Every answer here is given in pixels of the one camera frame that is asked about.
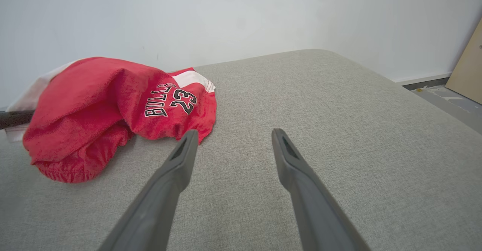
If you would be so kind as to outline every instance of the gray cushion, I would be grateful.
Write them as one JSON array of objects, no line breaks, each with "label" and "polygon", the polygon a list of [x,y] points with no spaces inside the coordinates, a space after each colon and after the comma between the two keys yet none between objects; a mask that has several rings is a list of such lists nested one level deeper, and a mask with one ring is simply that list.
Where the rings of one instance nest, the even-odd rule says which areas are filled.
[{"label": "gray cushion", "polygon": [[[217,121],[181,194],[170,250],[300,250],[270,134],[283,128],[373,250],[482,246],[482,136],[333,52],[195,68]],[[51,181],[0,134],[0,249],[95,250],[176,141],[135,137],[91,182]]]}]

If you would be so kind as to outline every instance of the clothing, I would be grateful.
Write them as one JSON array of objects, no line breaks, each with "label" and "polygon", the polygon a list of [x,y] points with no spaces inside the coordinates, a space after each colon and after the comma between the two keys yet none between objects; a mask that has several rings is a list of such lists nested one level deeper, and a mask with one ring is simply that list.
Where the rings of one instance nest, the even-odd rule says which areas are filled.
[{"label": "clothing", "polygon": [[[47,88],[50,81],[74,62],[76,61],[62,65],[37,78],[35,82],[32,83],[32,85],[17,100],[11,103],[5,111],[16,112],[35,110],[38,104],[38,97],[40,97],[42,92]],[[22,141],[28,127],[29,124],[27,123],[6,128],[5,133],[7,134],[7,140],[10,143]]]},{"label": "clothing", "polygon": [[180,139],[197,129],[201,142],[215,122],[214,89],[192,68],[165,73],[119,59],[82,59],[40,95],[24,146],[50,179],[88,181],[134,133]]}]

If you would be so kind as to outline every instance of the wrinkled cloth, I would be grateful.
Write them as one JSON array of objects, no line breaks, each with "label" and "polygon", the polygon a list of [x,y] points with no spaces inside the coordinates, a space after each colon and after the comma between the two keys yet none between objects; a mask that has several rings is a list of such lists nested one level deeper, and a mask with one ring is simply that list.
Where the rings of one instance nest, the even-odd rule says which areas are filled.
[{"label": "wrinkled cloth", "polygon": [[214,89],[192,68],[165,73],[120,59],[81,59],[40,95],[23,144],[50,179],[88,181],[134,134],[180,139],[196,129],[201,142],[215,122]]},{"label": "wrinkled cloth", "polygon": [[[50,81],[74,62],[59,66],[58,68],[38,77],[27,90],[25,90],[14,102],[12,102],[7,107],[5,111],[17,112],[35,110],[37,108],[38,98],[47,88]],[[7,134],[7,140],[9,141],[9,143],[22,141],[25,131],[28,127],[29,123],[6,128],[5,133]]]}]

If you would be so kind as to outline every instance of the white stripe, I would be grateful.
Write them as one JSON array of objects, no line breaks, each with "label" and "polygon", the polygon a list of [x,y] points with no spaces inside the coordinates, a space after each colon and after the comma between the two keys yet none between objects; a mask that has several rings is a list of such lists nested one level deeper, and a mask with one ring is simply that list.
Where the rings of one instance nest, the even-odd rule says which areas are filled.
[{"label": "white stripe", "polygon": [[174,80],[176,80],[176,83],[177,85],[179,85],[180,88],[183,88],[193,83],[202,84],[206,89],[207,93],[214,92],[214,89],[216,88],[210,80],[206,79],[201,74],[192,70],[183,72],[181,74],[178,74],[172,77],[174,78]]}]

